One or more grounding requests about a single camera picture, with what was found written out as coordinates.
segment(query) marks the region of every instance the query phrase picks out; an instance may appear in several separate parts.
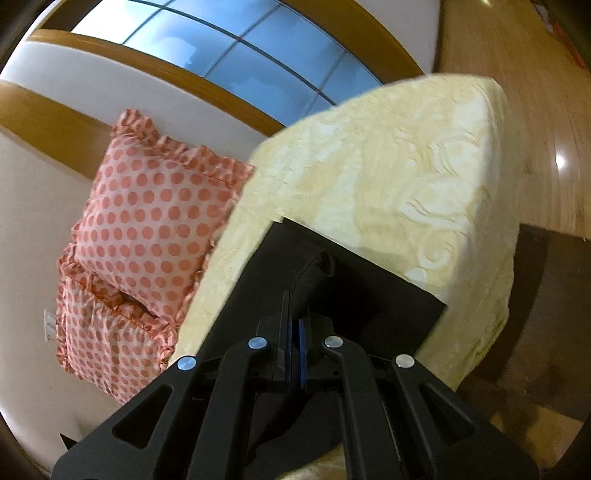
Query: pink polka dot pillowcase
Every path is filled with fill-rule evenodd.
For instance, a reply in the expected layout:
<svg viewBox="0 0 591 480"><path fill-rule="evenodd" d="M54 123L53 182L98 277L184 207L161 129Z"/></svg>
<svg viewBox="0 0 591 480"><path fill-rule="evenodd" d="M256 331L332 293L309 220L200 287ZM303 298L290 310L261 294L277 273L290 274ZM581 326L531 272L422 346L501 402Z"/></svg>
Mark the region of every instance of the pink polka dot pillowcase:
<svg viewBox="0 0 591 480"><path fill-rule="evenodd" d="M60 365L124 403L164 371L253 167L124 112L58 262Z"/></svg>
<svg viewBox="0 0 591 480"><path fill-rule="evenodd" d="M85 270L70 244L58 262L57 359L64 370L126 403L167 366L176 331Z"/></svg>
<svg viewBox="0 0 591 480"><path fill-rule="evenodd" d="M136 110L111 135L74 227L76 259L154 316L180 324L253 167L160 137Z"/></svg>

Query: yellow bedspread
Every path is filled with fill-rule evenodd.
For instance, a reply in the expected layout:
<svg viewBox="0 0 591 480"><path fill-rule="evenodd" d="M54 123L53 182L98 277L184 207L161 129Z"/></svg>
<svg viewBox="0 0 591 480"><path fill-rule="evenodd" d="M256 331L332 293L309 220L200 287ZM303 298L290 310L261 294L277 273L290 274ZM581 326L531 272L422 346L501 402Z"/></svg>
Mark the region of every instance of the yellow bedspread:
<svg viewBox="0 0 591 480"><path fill-rule="evenodd" d="M266 140L172 361L197 352L269 225L285 216L445 302L417 358L457 388L508 316L517 139L499 85L445 75L381 87Z"/></svg>

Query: electrical outlet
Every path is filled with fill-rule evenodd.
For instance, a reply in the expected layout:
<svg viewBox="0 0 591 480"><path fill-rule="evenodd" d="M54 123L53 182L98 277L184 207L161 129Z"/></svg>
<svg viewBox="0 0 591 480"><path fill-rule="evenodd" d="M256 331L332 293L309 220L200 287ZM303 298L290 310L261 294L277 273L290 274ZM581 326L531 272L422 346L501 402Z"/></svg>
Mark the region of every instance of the electrical outlet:
<svg viewBox="0 0 591 480"><path fill-rule="evenodd" d="M49 342L50 340L55 340L57 333L56 333L56 316L54 313L50 312L49 310L43 310L43 325L45 330L45 341Z"/></svg>

